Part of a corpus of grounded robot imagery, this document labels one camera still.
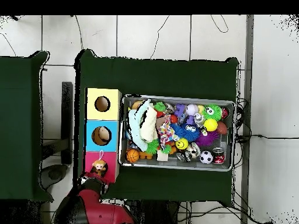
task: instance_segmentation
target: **yellow box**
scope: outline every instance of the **yellow box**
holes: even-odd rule
[[[85,90],[88,120],[119,120],[121,93],[117,89],[86,88]]]

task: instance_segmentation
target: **dark green table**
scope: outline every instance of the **dark green table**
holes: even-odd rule
[[[75,63],[75,164],[82,172],[85,88],[118,89],[122,94],[236,99],[238,61],[167,61],[98,58],[82,50]],[[193,171],[121,167],[107,198],[221,201],[231,205],[232,171]]]

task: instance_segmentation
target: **pink box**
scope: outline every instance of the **pink box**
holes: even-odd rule
[[[100,152],[86,152],[85,155],[85,171],[90,173],[92,170],[92,164],[99,160]],[[110,182],[115,183],[116,177],[119,173],[119,164],[117,162],[117,152],[104,152],[101,160],[105,161],[108,165],[108,169],[103,178]]]

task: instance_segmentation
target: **stacked boxes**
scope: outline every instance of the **stacked boxes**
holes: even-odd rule
[[[85,171],[114,183],[119,173],[119,112],[117,89],[86,88]]]

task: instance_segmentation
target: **green cloth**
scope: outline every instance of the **green cloth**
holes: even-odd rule
[[[48,52],[0,57],[0,199],[50,201],[39,185],[40,69]]]
[[[98,58],[82,50],[76,58],[79,99],[79,164],[84,147],[85,88],[118,89],[122,94],[231,100],[236,98],[238,61],[167,61]],[[221,201],[231,205],[232,171],[124,167],[106,198]]]

